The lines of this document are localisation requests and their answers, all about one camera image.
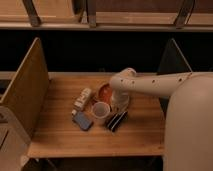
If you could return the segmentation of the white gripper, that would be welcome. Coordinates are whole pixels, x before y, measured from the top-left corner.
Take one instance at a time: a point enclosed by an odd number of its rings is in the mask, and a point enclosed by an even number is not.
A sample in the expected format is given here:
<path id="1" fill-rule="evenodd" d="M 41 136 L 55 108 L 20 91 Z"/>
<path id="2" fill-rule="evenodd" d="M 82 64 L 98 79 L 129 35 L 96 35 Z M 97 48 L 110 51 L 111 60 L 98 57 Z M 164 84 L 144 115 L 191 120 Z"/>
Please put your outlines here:
<path id="1" fill-rule="evenodd" d="M 128 108 L 130 96 L 126 92 L 114 91 L 110 104 L 113 112 L 122 112 Z"/>

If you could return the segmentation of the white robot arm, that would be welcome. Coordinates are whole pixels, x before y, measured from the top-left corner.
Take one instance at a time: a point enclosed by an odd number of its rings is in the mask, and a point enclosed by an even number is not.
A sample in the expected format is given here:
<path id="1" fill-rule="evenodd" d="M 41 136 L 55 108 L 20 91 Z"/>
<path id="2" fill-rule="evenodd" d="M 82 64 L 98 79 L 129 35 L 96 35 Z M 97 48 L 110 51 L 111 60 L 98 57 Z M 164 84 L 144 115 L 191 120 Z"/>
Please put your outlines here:
<path id="1" fill-rule="evenodd" d="M 139 77 L 127 68 L 110 78 L 110 87 L 116 106 L 130 91 L 169 100 L 163 171 L 213 171 L 213 72 Z"/>

